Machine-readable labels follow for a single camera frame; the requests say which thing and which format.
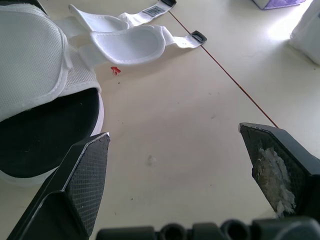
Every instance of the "black foam pad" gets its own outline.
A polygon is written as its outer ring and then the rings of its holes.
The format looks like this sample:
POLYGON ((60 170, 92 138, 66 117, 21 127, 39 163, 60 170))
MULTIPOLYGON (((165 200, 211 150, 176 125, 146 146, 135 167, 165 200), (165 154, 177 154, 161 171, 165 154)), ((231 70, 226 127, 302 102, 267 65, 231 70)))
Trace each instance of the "black foam pad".
POLYGON ((58 167, 74 143, 92 134, 98 116, 99 95, 91 88, 0 122, 0 170, 32 178, 58 167))

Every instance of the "black plastic connector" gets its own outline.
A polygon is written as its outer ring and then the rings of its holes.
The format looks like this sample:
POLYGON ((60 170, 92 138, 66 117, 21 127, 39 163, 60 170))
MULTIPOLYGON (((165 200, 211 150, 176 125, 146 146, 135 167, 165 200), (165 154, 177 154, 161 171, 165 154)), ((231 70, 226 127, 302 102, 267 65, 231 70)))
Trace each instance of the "black plastic connector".
POLYGON ((160 0, 161 2, 167 4, 169 7, 173 7, 177 4, 176 0, 160 0))
POLYGON ((196 39, 199 43, 204 44, 207 41, 207 38, 205 37, 205 35, 203 35, 201 32, 199 31, 194 31, 191 33, 191 36, 196 39))

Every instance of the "white padded cushion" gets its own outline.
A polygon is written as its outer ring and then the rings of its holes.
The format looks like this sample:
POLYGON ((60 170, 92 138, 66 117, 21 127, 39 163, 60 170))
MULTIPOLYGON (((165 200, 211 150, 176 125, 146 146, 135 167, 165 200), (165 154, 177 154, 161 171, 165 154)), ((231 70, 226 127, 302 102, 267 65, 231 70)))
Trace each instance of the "white padded cushion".
POLYGON ((119 65, 151 62, 166 47, 162 31, 150 25, 116 32, 91 32, 90 37, 108 61, 119 65))
POLYGON ((101 93, 96 74, 85 65, 78 49, 69 45, 69 51, 73 68, 69 70, 65 87, 59 97, 75 94, 90 88, 96 88, 101 93))
POLYGON ((33 6, 0 7, 0 32, 2 121, 56 99, 72 64, 64 33, 33 6))

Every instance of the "white foam residue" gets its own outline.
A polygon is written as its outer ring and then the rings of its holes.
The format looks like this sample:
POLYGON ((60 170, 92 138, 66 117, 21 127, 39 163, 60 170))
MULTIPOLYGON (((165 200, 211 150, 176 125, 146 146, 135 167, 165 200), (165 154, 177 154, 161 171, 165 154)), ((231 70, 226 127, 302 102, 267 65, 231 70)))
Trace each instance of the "white foam residue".
POLYGON ((283 217, 284 212, 293 214, 296 203, 295 195, 290 191, 290 178, 284 160, 273 148, 260 148, 263 159, 258 159, 257 177, 260 187, 274 209, 277 216, 283 217))

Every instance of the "small red object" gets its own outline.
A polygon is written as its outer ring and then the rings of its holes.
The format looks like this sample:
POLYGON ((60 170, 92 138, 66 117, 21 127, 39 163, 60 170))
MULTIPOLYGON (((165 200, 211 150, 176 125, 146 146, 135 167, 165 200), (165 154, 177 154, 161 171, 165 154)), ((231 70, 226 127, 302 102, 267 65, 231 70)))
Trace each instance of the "small red object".
POLYGON ((119 73, 121 73, 121 70, 119 68, 117 68, 116 66, 112 66, 111 69, 112 69, 113 75, 117 76, 119 73))

